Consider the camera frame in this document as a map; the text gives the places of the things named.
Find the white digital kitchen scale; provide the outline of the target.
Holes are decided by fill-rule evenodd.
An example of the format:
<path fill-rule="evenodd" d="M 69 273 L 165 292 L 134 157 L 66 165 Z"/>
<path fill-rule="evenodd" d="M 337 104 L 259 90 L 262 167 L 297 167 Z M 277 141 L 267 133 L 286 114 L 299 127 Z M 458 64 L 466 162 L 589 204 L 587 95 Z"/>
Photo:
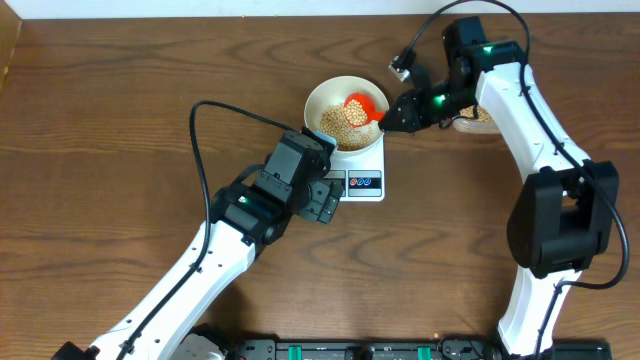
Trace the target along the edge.
<path fill-rule="evenodd" d="M 383 138 L 359 150 L 334 151 L 325 178 L 342 183 L 342 202 L 381 202 L 385 198 Z"/>

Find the clear plastic container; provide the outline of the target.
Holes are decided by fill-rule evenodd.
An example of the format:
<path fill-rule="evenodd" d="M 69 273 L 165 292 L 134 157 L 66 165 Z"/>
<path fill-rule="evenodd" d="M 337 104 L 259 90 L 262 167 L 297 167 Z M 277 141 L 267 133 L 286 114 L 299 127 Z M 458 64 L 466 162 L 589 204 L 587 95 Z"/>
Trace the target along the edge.
<path fill-rule="evenodd" d="M 463 119 L 460 116 L 460 113 L 453 118 L 453 127 L 457 131 L 467 134 L 495 135 L 500 133 L 500 130 L 494 120 L 492 123 L 468 121 Z"/>

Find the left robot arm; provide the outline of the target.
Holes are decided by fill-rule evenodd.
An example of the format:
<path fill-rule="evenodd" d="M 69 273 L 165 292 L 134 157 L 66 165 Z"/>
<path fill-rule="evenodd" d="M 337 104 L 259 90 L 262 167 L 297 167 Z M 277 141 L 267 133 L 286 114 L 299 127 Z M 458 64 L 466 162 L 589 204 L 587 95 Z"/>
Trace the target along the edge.
<path fill-rule="evenodd" d="M 265 164 L 254 164 L 206 201 L 206 219 L 146 297 L 86 349 L 66 342 L 57 359 L 168 359 L 218 295 L 279 239 L 293 216 L 331 221 L 342 194 L 327 179 L 337 142 L 287 130 Z"/>

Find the soybeans in container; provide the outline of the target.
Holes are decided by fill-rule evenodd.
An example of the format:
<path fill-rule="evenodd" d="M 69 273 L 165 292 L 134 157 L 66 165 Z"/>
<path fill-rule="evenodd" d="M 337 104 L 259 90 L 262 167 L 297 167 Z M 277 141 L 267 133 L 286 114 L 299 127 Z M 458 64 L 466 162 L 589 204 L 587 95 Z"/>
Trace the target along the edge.
<path fill-rule="evenodd" d="M 468 121 L 492 123 L 492 117 L 480 106 L 474 105 L 460 111 L 460 116 Z"/>

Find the soybeans in bowl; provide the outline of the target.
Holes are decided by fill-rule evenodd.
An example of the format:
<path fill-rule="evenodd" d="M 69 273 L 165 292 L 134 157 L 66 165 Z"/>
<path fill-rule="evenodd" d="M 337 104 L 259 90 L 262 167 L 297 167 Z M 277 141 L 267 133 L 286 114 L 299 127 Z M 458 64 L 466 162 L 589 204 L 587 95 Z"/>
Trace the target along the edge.
<path fill-rule="evenodd" d="M 353 128 L 344 116 L 342 105 L 329 106 L 321 116 L 320 131 L 334 137 L 341 151 L 355 151 L 369 145 L 373 135 L 367 127 Z"/>

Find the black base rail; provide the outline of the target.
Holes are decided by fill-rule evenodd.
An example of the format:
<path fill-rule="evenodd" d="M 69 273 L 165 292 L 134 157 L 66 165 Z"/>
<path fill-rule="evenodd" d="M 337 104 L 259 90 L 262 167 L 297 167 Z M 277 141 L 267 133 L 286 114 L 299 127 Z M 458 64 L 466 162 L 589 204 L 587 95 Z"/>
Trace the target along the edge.
<path fill-rule="evenodd" d="M 423 343 L 247 340 L 227 357 L 235 360 L 499 360 L 507 356 L 491 342 L 458 336 Z"/>

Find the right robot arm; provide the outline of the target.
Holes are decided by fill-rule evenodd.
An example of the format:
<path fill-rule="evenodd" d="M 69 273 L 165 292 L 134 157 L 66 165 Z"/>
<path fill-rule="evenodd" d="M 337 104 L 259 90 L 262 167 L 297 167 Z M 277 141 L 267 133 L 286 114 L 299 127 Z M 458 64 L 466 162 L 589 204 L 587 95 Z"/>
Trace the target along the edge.
<path fill-rule="evenodd" d="M 379 123 L 385 132 L 415 133 L 443 125 L 470 106 L 497 125 L 523 181 L 507 222 L 507 241 L 518 265 L 509 305 L 497 332 L 503 356 L 542 359 L 553 346 L 554 324 L 569 288 L 604 290 L 624 277 L 629 242 L 613 279 L 580 279 L 608 246 L 613 227 L 624 227 L 615 201 L 619 176 L 609 162 L 594 162 L 571 140 L 547 105 L 529 64 L 529 46 L 489 41 L 478 17 L 457 19 L 442 32 L 446 80 L 434 84 L 409 44 L 390 70 L 411 90 Z"/>

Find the white round bowl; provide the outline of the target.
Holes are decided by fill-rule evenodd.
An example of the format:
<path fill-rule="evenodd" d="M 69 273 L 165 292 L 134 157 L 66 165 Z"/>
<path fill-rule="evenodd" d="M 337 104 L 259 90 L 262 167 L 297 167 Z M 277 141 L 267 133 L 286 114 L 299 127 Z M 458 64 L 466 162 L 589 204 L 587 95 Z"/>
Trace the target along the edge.
<path fill-rule="evenodd" d="M 349 124 L 344 103 L 353 93 L 371 98 L 376 111 L 389 109 L 384 93 L 374 83 L 356 76 L 338 76 L 324 81 L 311 92 L 305 104 L 306 127 L 335 138 L 339 154 L 363 153 L 383 137 L 375 121 L 361 127 Z"/>

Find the red plastic measuring scoop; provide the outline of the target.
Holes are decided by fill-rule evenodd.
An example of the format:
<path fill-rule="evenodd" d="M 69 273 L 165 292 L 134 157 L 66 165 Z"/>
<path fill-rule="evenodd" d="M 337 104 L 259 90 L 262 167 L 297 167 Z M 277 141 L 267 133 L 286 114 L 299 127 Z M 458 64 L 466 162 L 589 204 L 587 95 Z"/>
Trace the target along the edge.
<path fill-rule="evenodd" d="M 353 128 L 369 125 L 383 119 L 385 112 L 378 111 L 373 99 L 363 93 L 350 94 L 343 105 L 347 123 Z"/>

